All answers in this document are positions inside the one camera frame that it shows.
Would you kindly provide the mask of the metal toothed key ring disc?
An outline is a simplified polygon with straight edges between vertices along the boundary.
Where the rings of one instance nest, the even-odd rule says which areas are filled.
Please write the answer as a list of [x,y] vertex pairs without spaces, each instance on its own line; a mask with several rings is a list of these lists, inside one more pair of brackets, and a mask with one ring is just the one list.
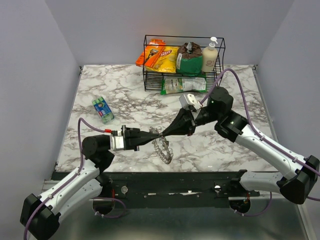
[[170,142],[164,137],[153,139],[151,141],[155,153],[166,164],[169,165],[174,157],[173,149],[170,148]]

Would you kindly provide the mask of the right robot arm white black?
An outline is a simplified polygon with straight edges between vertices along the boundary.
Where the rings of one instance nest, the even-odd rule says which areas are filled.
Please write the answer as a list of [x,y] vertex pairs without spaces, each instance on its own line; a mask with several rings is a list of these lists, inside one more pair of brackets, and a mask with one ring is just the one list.
[[232,110],[234,99],[223,87],[213,89],[206,106],[190,93],[183,94],[179,101],[182,108],[162,131],[164,137],[191,136],[196,127],[215,122],[214,129],[221,137],[249,149],[277,169],[276,173],[245,171],[230,183],[234,195],[266,191],[282,194],[294,204],[305,202],[318,180],[318,158],[294,153],[251,126],[247,118]]

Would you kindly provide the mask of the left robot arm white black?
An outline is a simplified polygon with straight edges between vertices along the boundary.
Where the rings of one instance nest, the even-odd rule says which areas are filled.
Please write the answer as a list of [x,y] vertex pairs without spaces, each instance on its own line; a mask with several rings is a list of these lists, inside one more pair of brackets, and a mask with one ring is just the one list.
[[160,133],[141,131],[125,125],[117,130],[99,130],[98,135],[79,141],[80,164],[60,182],[40,195],[30,194],[23,203],[20,223],[23,238],[32,234],[38,240],[48,240],[64,219],[82,204],[95,197],[107,197],[111,185],[101,174],[114,159],[114,151],[138,151],[160,138]]

